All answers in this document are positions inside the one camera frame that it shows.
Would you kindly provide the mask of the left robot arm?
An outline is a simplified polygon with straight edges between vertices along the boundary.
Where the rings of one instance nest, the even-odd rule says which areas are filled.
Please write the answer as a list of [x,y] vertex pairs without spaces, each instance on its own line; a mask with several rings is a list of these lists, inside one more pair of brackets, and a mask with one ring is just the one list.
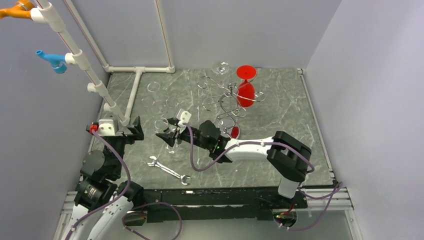
[[104,147],[88,152],[83,158],[82,179],[75,187],[74,206],[63,240],[102,240],[119,218],[144,203],[142,186],[129,179],[115,183],[122,171],[130,173],[124,163],[126,145],[145,138],[140,117],[126,127],[129,133],[104,134],[105,128],[99,121],[86,126],[86,131]]

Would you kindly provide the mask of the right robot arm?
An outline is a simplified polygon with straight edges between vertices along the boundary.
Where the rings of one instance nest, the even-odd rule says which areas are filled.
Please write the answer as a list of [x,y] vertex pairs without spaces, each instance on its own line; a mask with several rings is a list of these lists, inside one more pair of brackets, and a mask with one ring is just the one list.
[[285,131],[276,131],[273,136],[262,139],[240,140],[224,136],[210,120],[204,121],[198,128],[176,117],[167,121],[168,126],[155,135],[170,147],[187,142],[191,149],[199,147],[207,150],[213,161],[201,171],[216,163],[268,161],[281,175],[275,200],[282,208],[295,201],[298,187],[308,174],[315,171],[310,162],[312,150]]

